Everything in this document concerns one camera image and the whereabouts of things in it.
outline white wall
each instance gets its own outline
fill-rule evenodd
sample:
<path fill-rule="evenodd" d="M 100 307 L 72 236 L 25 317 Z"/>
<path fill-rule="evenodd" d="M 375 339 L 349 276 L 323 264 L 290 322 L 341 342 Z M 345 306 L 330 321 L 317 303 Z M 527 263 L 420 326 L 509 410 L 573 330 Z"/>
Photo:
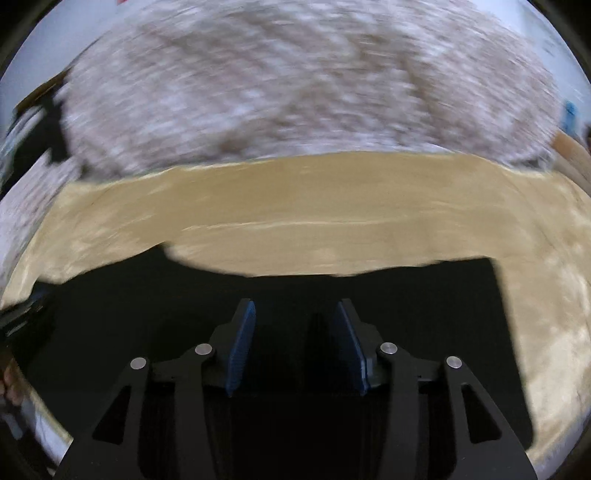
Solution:
<path fill-rule="evenodd" d="M 61 0 L 33 29 L 0 79 L 0 138 L 14 108 L 148 0 Z"/>
<path fill-rule="evenodd" d="M 591 124 L 591 84 L 552 24 L 527 1 L 522 2 L 522 8 L 525 35 L 554 75 L 562 101 L 569 100 L 577 107 L 577 133 L 583 136 L 585 126 Z"/>
<path fill-rule="evenodd" d="M 524 35 L 523 8 L 518 0 L 472 0 L 483 12 L 496 16 L 501 23 L 514 32 Z"/>

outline black gripper frame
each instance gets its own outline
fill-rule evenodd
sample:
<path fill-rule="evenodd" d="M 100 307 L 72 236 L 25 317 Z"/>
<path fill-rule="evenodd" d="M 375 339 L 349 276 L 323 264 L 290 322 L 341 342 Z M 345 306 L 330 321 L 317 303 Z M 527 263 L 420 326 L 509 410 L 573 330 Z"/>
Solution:
<path fill-rule="evenodd" d="M 191 348 L 175 360 L 154 365 L 143 358 L 130 362 L 113 388 L 99 421 L 88 433 L 74 440 L 54 479 L 145 480 L 138 466 L 138 439 L 147 383 L 155 379 L 175 383 L 178 478 L 216 480 L 204 413 L 203 386 L 224 388 L 228 397 L 240 386 L 255 321 L 254 303 L 242 299 L 232 321 L 218 326 L 209 344 Z M 128 392 L 129 401 L 121 442 L 116 445 L 96 440 L 93 434 L 100 420 L 122 391 Z"/>
<path fill-rule="evenodd" d="M 454 468 L 446 480 L 536 480 L 536 473 L 511 426 L 470 371 L 453 357 L 441 362 L 412 357 L 399 345 L 384 347 L 375 326 L 363 323 L 350 300 L 337 305 L 329 327 L 339 358 L 360 395 L 389 384 L 387 433 L 378 470 L 378 480 L 421 480 L 419 451 L 419 385 L 443 381 L 447 384 L 455 446 Z M 498 434 L 484 442 L 473 442 L 467 419 L 463 389 L 469 388 L 484 406 Z"/>

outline tan fabric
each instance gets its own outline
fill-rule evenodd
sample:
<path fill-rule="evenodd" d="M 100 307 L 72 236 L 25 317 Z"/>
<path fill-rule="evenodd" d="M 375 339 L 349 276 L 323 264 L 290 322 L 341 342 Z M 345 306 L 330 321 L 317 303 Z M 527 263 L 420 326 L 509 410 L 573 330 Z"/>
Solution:
<path fill-rule="evenodd" d="M 554 169 L 566 175 L 588 194 L 591 194 L 589 188 L 591 186 L 591 155 L 587 149 L 564 132 L 558 132 L 552 143 L 552 148 L 562 157 L 562 159 L 557 159 Z"/>
<path fill-rule="evenodd" d="M 65 281 L 161 242 L 188 265 L 249 275 L 486 255 L 498 262 L 539 471 L 591 406 L 590 213 L 559 174 L 469 155 L 332 154 L 73 183 L 4 301 L 27 297 L 38 277 Z"/>

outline human hand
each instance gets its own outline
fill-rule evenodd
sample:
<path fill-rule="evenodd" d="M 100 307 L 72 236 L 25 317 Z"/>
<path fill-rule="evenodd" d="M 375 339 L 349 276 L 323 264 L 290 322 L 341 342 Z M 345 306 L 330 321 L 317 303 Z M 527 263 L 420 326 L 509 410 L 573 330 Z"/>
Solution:
<path fill-rule="evenodd" d="M 24 400 L 22 373 L 14 358 L 10 358 L 8 364 L 2 369 L 0 395 L 16 407 L 19 407 Z"/>

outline fuzzy white fabric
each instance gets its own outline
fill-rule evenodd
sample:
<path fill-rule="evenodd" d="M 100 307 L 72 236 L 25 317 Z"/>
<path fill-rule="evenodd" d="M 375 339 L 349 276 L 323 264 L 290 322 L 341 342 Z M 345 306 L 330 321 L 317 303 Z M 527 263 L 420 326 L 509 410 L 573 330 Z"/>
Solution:
<path fill-rule="evenodd" d="M 80 177 L 80 165 L 70 158 L 50 165 L 44 153 L 0 202 L 0 299 L 18 259 L 54 198 L 68 182 Z"/>
<path fill-rule="evenodd" d="M 99 178 L 433 144 L 530 166 L 560 111 L 527 42 L 470 0 L 158 0 L 69 86 L 66 135 Z"/>

